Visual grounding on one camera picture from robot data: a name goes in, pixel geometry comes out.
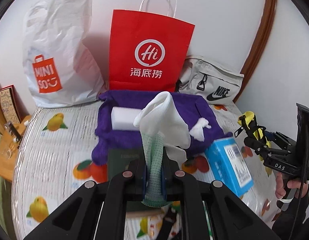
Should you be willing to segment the fruit print tablecloth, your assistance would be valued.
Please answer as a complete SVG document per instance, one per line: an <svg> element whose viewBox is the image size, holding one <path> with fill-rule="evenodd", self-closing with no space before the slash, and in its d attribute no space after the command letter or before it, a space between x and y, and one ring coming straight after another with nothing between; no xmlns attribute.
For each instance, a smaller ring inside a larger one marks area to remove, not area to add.
<svg viewBox="0 0 309 240"><path fill-rule="evenodd" d="M26 128L24 139L14 169L12 181L12 218L17 239L24 239L39 222L29 217L30 204L36 197L43 197L52 213L63 201L87 180L73 176L73 169L85 160L91 160L91 153L98 143L95 135L97 115L101 102L79 105L70 108L37 108ZM224 133L235 132L239 125L240 110L235 104L229 106L210 106ZM56 132L42 131L50 118L56 113L64 114L68 129ZM244 148L245 133L235 138L242 152L250 174L253 187L240 198L269 227L279 209L276 206L275 176L264 167L252 150ZM126 218L124 239L137 239L139 217Z"/></svg>

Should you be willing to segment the wooden nightstand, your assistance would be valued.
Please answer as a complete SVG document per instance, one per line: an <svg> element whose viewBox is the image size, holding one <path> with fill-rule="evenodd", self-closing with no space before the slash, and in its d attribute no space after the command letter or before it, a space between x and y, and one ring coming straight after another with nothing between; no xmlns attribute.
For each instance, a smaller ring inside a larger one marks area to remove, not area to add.
<svg viewBox="0 0 309 240"><path fill-rule="evenodd" d="M0 140L0 176L12 182L18 148L20 142L14 142L14 137L5 131Z"/></svg>

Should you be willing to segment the purple towel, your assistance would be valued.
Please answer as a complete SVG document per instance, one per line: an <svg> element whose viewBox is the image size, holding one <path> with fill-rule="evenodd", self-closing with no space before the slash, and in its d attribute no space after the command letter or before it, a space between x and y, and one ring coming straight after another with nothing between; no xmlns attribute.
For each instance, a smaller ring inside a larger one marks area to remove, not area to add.
<svg viewBox="0 0 309 240"><path fill-rule="evenodd" d="M113 107L143 109L157 94L158 92L109 90L99 96L102 105L99 107L95 129L99 142L91 154L93 162L97 165L105 164L108 161L108 152L113 148L133 149L142 146L139 131L113 129L112 109ZM215 114L202 96L172 93L172 98L176 110L189 129L193 128L199 118L205 118L211 126L203 128L204 141L191 138L190 147L185 150L187 157L203 153L214 140L232 136L230 132L224 133Z"/></svg>

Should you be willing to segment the blue tissue box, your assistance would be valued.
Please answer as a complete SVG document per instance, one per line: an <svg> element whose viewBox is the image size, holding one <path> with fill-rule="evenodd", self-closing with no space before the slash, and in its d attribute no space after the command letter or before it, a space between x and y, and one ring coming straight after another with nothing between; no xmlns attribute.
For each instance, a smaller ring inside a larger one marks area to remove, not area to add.
<svg viewBox="0 0 309 240"><path fill-rule="evenodd" d="M214 140L204 153L214 178L238 197L254 185L249 168L233 137Z"/></svg>

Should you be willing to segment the white tissue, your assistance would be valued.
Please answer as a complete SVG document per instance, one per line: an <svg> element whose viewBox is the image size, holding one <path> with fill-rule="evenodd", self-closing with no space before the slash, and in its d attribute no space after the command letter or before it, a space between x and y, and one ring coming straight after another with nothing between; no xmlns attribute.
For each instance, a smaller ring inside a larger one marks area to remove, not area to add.
<svg viewBox="0 0 309 240"><path fill-rule="evenodd" d="M199 118L197 123L190 129L189 134L198 141L204 141L204 131L203 129L211 129L209 121L205 118Z"/></svg>

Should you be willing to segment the dark gold tin box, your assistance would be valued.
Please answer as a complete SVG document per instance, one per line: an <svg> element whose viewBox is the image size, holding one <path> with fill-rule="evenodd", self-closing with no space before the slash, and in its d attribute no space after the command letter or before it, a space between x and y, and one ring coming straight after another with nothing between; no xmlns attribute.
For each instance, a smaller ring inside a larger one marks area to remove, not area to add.
<svg viewBox="0 0 309 240"><path fill-rule="evenodd" d="M128 170L129 163L139 159L143 154L143 148L113 148L108 153L108 180L110 181L118 173ZM149 207L142 202L127 202L128 217L139 217L144 215L159 215L163 213L160 207Z"/></svg>

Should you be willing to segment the white Miniso plastic bag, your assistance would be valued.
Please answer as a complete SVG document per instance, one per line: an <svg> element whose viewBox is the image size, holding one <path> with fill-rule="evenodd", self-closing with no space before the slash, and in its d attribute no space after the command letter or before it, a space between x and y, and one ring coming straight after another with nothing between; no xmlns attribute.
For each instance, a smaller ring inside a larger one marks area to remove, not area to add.
<svg viewBox="0 0 309 240"><path fill-rule="evenodd" d="M24 17L23 69L37 107L62 108L97 100L100 68L83 40L92 0L41 0Z"/></svg>

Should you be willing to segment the brown wooden door frame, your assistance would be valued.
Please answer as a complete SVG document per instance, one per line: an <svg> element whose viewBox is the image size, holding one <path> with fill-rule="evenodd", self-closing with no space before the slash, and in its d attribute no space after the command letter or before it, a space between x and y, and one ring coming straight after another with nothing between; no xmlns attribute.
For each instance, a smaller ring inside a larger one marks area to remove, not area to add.
<svg viewBox="0 0 309 240"><path fill-rule="evenodd" d="M259 28L255 35L254 42L251 46L250 52L241 69L241 74L244 75L242 86L237 96L235 96L234 102L236 102L239 99L240 95L247 86L265 50L265 47L267 45L273 27L276 4L277 0L265 0Z"/></svg>

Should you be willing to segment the yellow black mesh pouch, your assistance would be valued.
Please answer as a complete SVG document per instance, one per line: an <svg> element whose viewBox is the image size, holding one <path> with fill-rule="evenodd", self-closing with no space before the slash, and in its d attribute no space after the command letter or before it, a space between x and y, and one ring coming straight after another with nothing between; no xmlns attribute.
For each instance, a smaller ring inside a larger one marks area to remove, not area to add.
<svg viewBox="0 0 309 240"><path fill-rule="evenodd" d="M266 128L257 124L256 115L252 111L247 111L238 117L237 123L240 127L234 132L234 137L238 137L245 131L247 137L256 140L267 147L270 147L270 141L266 137Z"/></svg>

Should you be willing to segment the fruit print small packet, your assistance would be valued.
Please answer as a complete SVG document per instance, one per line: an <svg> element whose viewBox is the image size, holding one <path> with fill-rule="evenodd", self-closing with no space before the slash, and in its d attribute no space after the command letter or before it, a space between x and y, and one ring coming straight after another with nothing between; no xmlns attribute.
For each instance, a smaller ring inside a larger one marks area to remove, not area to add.
<svg viewBox="0 0 309 240"><path fill-rule="evenodd" d="M157 239L159 231L163 224L164 214L155 216L142 217L140 222L137 222L137 239ZM173 224L168 239L173 239L182 228L179 221L179 215L176 222Z"/></svg>

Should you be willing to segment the white sponge block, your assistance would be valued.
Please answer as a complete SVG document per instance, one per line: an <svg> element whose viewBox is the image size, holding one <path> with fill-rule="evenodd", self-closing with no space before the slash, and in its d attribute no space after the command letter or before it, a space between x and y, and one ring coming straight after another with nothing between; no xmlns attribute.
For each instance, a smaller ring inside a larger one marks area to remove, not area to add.
<svg viewBox="0 0 309 240"><path fill-rule="evenodd" d="M138 131L134 126L134 119L141 112L140 109L127 107L113 107L111 111L111 123L114 131Z"/></svg>

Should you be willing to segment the grey Nike waist bag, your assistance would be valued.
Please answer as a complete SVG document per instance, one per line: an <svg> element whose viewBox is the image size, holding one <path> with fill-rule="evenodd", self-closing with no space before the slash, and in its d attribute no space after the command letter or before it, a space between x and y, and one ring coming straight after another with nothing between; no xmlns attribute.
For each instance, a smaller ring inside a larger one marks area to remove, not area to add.
<svg viewBox="0 0 309 240"><path fill-rule="evenodd" d="M187 56L176 90L183 94L202 96L210 105L231 104L239 93L244 75L228 70L214 60Z"/></svg>

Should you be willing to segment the red Haidilao paper bag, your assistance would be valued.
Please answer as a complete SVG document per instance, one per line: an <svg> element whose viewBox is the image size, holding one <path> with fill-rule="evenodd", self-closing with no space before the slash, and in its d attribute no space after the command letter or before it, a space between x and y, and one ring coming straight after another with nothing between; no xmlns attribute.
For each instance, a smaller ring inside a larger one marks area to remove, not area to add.
<svg viewBox="0 0 309 240"><path fill-rule="evenodd" d="M174 92L194 28L174 16L115 9L109 89Z"/></svg>

